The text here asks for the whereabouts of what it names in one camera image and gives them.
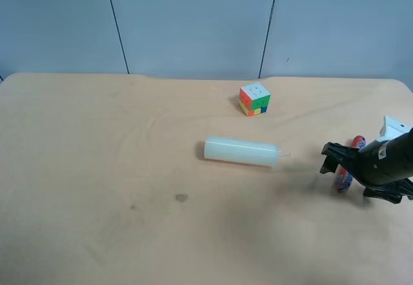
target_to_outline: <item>white cylinder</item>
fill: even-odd
[[[279,155],[274,144],[210,136],[205,141],[204,157],[218,161],[273,166]]]

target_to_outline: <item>wooden table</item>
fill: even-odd
[[[413,202],[345,195],[327,141],[413,124],[398,81],[15,74],[0,84],[0,284],[411,284]],[[203,159],[207,135],[278,143],[274,168]]]

